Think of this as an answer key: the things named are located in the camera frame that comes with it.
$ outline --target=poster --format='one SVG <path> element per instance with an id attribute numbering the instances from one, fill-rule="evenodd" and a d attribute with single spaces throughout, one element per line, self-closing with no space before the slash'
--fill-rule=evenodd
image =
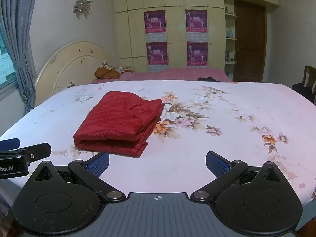
<path id="1" fill-rule="evenodd" d="M 185 10 L 188 42 L 208 42 L 207 11 Z"/>
<path id="2" fill-rule="evenodd" d="M 188 66 L 207 67 L 207 42 L 188 42 Z"/>
<path id="3" fill-rule="evenodd" d="M 167 42 L 148 42 L 146 46 L 149 72 L 160 72 L 167 69 Z"/>
<path id="4" fill-rule="evenodd" d="M 166 15 L 165 11 L 145 11 L 146 42 L 166 42 Z"/>

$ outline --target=white bedsheet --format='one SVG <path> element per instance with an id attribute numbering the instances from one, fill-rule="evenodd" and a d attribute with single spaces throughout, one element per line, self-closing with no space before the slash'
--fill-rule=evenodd
<path id="1" fill-rule="evenodd" d="M 205 165 L 205 156 L 212 150 L 250 166 L 274 161 L 302 204 L 315 197 L 316 107 L 283 85 L 127 81 L 72 87 L 33 109 L 0 140 L 19 138 L 21 147 L 47 142 L 52 155 L 45 160 L 56 166 L 87 160 L 93 154 L 75 149 L 73 134 L 108 91 L 132 92 L 149 100 L 162 98 L 166 103 L 163 123 L 147 140 L 140 158 L 110 155 L 110 166 L 101 179 L 126 195 L 190 195 L 215 179 Z M 39 163 L 30 165 L 30 174 Z M 0 181 L 0 194 L 9 205 L 27 179 Z"/>

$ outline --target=wall shelf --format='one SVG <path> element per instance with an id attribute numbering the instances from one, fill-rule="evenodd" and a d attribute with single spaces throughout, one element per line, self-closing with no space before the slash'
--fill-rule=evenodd
<path id="1" fill-rule="evenodd" d="M 234 14 L 225 13 L 225 15 L 226 15 L 226 16 L 232 16 L 232 17 L 237 18 L 237 16 L 236 16 L 236 15 L 234 15 Z"/>

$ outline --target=cream headboard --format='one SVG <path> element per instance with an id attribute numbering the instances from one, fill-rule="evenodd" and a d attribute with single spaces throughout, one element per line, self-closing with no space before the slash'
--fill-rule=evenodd
<path id="1" fill-rule="evenodd" d="M 70 82 L 77 86 L 91 84 L 95 79 L 94 72 L 104 60 L 116 66 L 110 55 L 92 42 L 78 41 L 61 48 L 37 77 L 35 106 L 65 89 Z"/>

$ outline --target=wall sconce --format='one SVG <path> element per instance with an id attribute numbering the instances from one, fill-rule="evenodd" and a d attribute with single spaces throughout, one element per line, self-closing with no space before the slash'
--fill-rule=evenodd
<path id="1" fill-rule="evenodd" d="M 78 0 L 76 2 L 76 6 L 73 7 L 73 12 L 83 12 L 83 10 L 90 10 L 90 3 L 92 0 Z"/>

